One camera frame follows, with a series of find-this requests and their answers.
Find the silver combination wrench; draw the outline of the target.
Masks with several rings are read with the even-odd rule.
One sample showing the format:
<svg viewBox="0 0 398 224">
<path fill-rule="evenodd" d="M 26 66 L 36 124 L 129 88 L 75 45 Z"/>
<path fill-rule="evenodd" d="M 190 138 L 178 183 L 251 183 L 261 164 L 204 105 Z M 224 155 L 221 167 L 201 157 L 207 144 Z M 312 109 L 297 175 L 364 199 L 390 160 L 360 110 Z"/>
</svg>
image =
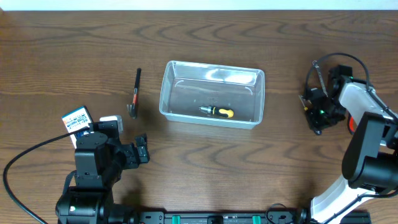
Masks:
<svg viewBox="0 0 398 224">
<path fill-rule="evenodd" d="M 322 91 L 324 92 L 324 94 L 325 94 L 326 96 L 328 96 L 328 93 L 327 93 L 327 90 L 326 90 L 326 86 L 325 86 L 325 82 L 324 82 L 324 80 L 323 80 L 321 68 L 320 68 L 318 62 L 317 62 L 316 60 L 314 60 L 314 61 L 312 62 L 312 65 L 313 65 L 313 68 L 317 71 L 318 79 L 319 79 L 319 81 L 320 81 Z"/>
</svg>

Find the stubby yellow black screwdriver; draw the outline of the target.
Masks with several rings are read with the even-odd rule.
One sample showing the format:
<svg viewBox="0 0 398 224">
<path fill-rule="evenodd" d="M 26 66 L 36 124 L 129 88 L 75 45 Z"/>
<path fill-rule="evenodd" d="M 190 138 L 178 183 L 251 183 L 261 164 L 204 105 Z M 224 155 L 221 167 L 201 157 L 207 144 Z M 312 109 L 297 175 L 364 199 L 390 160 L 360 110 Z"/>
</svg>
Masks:
<svg viewBox="0 0 398 224">
<path fill-rule="evenodd" d="M 199 110 L 206 114 L 212 114 L 224 118 L 232 118 L 234 116 L 233 110 L 227 110 L 216 106 L 200 106 Z"/>
</svg>

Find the thin black precision screwdriver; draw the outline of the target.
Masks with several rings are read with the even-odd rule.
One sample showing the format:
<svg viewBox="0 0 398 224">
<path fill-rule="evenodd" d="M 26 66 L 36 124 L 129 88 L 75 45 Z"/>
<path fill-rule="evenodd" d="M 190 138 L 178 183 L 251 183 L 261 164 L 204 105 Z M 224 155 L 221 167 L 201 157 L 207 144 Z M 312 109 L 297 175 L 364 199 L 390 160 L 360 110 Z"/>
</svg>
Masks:
<svg viewBox="0 0 398 224">
<path fill-rule="evenodd" d="M 302 95 L 299 95 L 298 97 L 299 97 L 299 99 L 300 99 L 300 101 L 302 103 L 304 111 L 307 111 L 308 110 L 308 106 L 307 106 L 306 99 Z"/>
</svg>

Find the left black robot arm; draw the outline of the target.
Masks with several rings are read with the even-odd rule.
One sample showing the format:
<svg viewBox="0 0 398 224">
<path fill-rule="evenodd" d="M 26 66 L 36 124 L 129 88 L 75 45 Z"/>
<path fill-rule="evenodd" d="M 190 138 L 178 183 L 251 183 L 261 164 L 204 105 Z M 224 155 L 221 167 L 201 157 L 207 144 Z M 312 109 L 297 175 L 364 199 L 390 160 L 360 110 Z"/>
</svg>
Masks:
<svg viewBox="0 0 398 224">
<path fill-rule="evenodd" d="M 76 143 L 76 171 L 65 179 L 55 213 L 59 223 L 139 223 L 137 212 L 116 204 L 113 185 L 124 170 L 150 161 L 147 135 L 122 144 L 119 134 L 93 132 Z"/>
</svg>

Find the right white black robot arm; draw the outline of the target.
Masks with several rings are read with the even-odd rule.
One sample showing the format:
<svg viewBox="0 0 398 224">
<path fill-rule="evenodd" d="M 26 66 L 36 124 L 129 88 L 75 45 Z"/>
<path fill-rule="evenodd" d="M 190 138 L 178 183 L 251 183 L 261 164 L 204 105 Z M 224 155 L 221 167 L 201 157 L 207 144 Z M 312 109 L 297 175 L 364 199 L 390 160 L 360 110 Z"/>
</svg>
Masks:
<svg viewBox="0 0 398 224">
<path fill-rule="evenodd" d="M 397 195 L 397 114 L 376 95 L 371 84 L 353 77 L 351 67 L 328 72 L 321 88 L 305 88 L 300 96 L 309 128 L 320 135 L 347 120 L 352 139 L 339 178 L 310 206 L 298 212 L 296 223 L 370 223 L 362 203 Z"/>
</svg>

